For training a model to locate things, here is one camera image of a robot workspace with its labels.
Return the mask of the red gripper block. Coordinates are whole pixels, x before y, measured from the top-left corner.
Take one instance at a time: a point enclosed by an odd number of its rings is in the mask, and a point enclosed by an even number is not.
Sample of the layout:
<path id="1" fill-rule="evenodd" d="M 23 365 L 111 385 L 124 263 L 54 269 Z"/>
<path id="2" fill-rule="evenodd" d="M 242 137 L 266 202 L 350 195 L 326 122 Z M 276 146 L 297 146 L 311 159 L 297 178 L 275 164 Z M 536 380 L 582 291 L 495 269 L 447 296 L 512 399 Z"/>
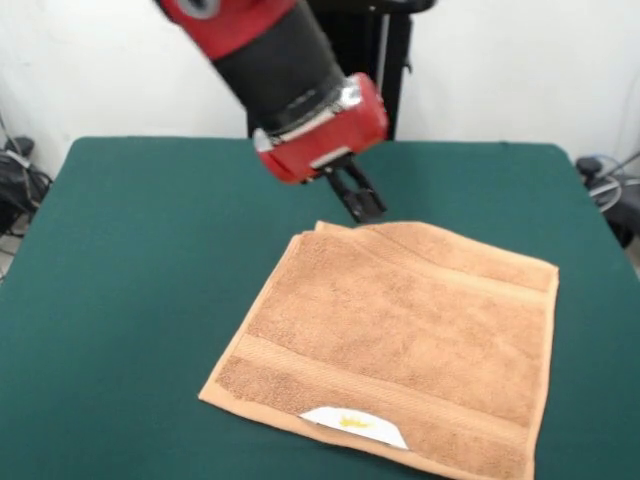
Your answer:
<path id="1" fill-rule="evenodd" d="M 280 181 L 303 183 L 347 154 L 361 153 L 386 139 L 389 120 L 376 85 L 364 73 L 347 77 L 337 99 L 304 125 L 279 136 L 257 131 L 257 153 Z M 353 181 L 349 187 L 342 173 Z M 331 189 L 356 223 L 386 211 L 376 189 L 351 157 L 343 168 L 326 168 Z"/>

